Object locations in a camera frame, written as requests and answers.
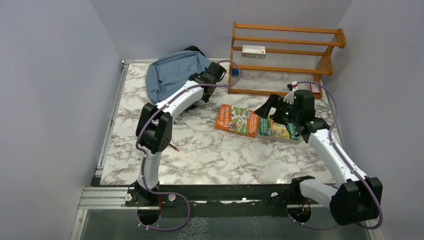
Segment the orange treehouse book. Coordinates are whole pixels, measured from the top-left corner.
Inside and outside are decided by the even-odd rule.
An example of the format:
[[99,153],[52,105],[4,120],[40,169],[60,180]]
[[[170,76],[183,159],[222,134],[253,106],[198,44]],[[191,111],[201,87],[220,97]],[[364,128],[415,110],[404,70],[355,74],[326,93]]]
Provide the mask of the orange treehouse book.
[[215,128],[242,136],[255,138],[260,117],[252,110],[222,104],[215,121]]

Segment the blue student backpack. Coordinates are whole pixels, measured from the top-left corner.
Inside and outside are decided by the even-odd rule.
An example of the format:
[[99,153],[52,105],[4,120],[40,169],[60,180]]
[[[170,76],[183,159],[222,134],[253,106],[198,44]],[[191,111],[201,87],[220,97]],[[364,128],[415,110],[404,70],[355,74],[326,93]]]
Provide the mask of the blue student backpack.
[[145,85],[147,97],[157,104],[179,91],[189,77],[205,71],[212,63],[196,46],[190,46],[151,63]]

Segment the green treehouse book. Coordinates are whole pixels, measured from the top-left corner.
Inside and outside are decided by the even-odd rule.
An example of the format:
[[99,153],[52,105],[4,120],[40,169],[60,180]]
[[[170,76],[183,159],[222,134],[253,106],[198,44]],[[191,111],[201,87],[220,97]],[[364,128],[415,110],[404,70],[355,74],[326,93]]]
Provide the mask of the green treehouse book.
[[264,140],[294,144],[298,144],[302,141],[292,123],[284,125],[276,123],[269,118],[260,118],[256,137]]

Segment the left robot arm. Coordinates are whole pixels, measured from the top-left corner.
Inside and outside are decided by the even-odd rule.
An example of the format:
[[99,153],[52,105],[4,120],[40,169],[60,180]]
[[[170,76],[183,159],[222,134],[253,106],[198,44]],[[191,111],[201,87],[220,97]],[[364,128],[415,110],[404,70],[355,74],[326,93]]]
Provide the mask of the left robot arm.
[[140,174],[134,183],[133,195],[144,205],[157,200],[159,165],[163,151],[170,145],[174,118],[194,103],[208,102],[226,69],[212,62],[206,70],[194,73],[186,83],[170,97],[143,106],[136,130],[136,148],[141,151]]

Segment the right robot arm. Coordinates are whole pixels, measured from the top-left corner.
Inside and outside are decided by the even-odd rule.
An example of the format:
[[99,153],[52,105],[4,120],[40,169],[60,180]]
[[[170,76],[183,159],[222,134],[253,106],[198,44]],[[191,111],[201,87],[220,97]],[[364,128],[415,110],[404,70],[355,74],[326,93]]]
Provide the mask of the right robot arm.
[[313,200],[329,209],[340,226],[359,225],[370,220],[377,220],[377,223],[364,228],[375,230],[382,225],[382,182],[356,166],[333,138],[334,127],[316,116],[315,96],[311,91],[293,89],[286,96],[271,94],[254,113],[278,124],[293,124],[296,133],[317,152],[335,180],[337,187],[310,176],[297,180],[288,190],[292,202],[300,204],[306,199]]

